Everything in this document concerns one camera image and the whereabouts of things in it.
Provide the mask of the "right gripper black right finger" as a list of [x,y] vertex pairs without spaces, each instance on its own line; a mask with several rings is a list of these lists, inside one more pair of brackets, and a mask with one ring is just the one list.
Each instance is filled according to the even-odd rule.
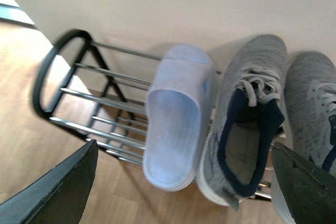
[[335,177],[280,142],[271,159],[295,223],[335,223]]

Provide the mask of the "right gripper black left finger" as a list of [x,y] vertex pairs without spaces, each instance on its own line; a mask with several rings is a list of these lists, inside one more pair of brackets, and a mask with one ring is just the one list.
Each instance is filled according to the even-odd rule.
[[79,223],[93,185],[98,145],[91,140],[1,203],[1,223]]

